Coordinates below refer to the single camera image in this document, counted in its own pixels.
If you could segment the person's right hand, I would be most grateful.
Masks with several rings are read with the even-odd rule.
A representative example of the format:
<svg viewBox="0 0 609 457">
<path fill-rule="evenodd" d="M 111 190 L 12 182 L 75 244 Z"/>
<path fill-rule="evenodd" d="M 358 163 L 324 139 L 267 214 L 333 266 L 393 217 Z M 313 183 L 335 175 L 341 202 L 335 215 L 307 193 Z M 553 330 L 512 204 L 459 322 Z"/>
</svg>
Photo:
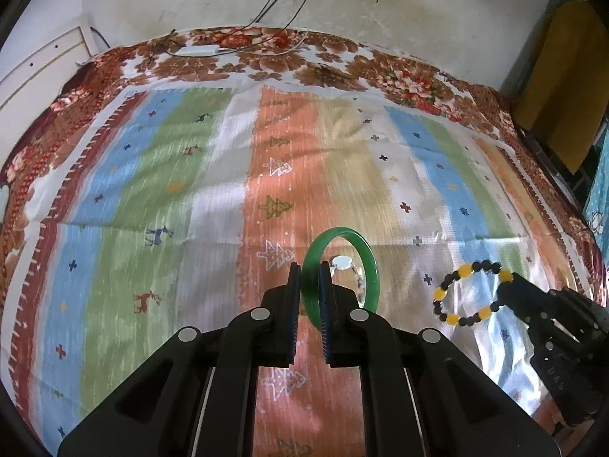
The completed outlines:
<svg viewBox="0 0 609 457">
<path fill-rule="evenodd" d="M 549 434 L 556 434 L 567 427 L 563 414 L 550 396 L 542 400 L 532 417 Z"/>
</svg>

